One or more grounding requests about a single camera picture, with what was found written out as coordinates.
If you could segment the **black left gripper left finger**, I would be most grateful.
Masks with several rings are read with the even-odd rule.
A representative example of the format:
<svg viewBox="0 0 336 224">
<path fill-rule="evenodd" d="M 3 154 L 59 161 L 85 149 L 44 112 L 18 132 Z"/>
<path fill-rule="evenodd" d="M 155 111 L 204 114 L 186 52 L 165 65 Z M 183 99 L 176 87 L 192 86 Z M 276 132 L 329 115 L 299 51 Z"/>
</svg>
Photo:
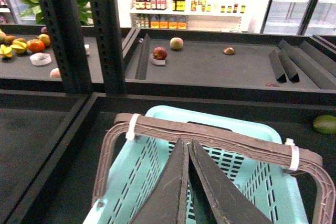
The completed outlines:
<svg viewBox="0 0 336 224">
<path fill-rule="evenodd" d="M 186 223 L 189 152 L 177 140 L 152 192 L 131 223 Z"/>
</svg>

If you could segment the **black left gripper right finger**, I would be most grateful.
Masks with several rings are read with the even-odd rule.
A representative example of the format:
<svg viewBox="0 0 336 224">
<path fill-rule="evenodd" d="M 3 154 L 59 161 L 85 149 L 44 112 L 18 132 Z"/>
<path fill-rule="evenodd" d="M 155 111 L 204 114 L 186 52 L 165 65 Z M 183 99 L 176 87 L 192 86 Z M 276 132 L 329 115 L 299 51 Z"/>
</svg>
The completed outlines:
<svg viewBox="0 0 336 224">
<path fill-rule="evenodd" d="M 201 144 L 188 145 L 189 184 L 196 223 L 271 223 L 211 159 Z"/>
</svg>

